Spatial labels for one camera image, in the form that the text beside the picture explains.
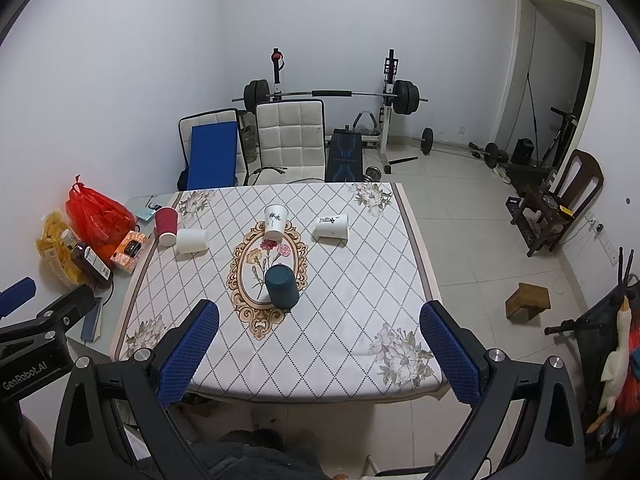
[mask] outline white wall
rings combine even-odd
[[[578,39],[569,42],[565,36],[566,31],[557,30],[545,16],[536,10],[529,78],[536,109],[540,159],[546,149],[551,146],[562,125],[562,117],[553,113],[550,108],[553,106],[570,112],[574,107],[575,96],[580,84],[584,43]],[[513,153],[518,139],[523,137],[531,139],[535,145],[528,84],[526,84],[522,95],[520,111],[506,151],[509,154]],[[532,160],[535,159],[536,152],[534,151]]]
[[[631,248],[640,249],[640,53],[605,0],[587,1],[602,6],[602,54],[593,104],[578,148],[591,153],[604,174],[604,188],[591,209],[613,245],[624,246],[628,253]],[[576,222],[576,228],[583,223]],[[594,305],[616,285],[616,269],[587,228],[563,250],[587,305]]]
[[[478,144],[489,141],[504,89],[516,0],[223,0],[228,83],[235,96],[252,79],[273,83],[270,55],[284,53],[285,91],[382,91],[388,50],[398,77],[430,100],[394,116],[392,134]],[[328,128],[375,114],[379,98],[327,98]],[[466,128],[459,135],[460,126]]]
[[[180,117],[228,99],[218,0],[31,0],[0,47],[0,290],[25,276],[57,298],[33,240],[76,174],[121,201],[171,192]],[[22,402],[52,440],[66,379]]]

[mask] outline doorway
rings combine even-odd
[[[600,7],[589,2],[518,0],[495,137],[515,164],[558,170],[577,145],[593,99],[601,25]]]

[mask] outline sneaker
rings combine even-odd
[[[507,175],[506,170],[502,166],[496,166],[494,168],[494,173],[499,176],[505,184],[510,184],[511,179]]]

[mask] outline white chair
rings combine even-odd
[[[324,181],[324,103],[296,100],[255,108],[262,171],[254,184]],[[282,168],[280,171],[266,168]]]
[[[238,148],[236,149],[236,186],[246,186],[248,178],[246,157],[242,146],[242,137],[240,131],[242,124],[237,108],[224,108],[222,110],[213,110],[211,112],[203,112],[201,114],[183,117],[178,122],[178,130],[180,132],[180,142],[182,143],[182,153],[184,161],[189,169],[189,158],[191,156],[191,128],[200,126],[201,124],[228,123],[235,121],[238,124]]]

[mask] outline white plastic cup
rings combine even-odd
[[[314,237],[349,238],[349,216],[334,215],[316,218]]]
[[[264,208],[264,238],[279,242],[284,236],[289,210],[280,204],[270,204]]]
[[[199,253],[209,249],[209,237],[204,229],[178,229],[175,249],[180,254]]]

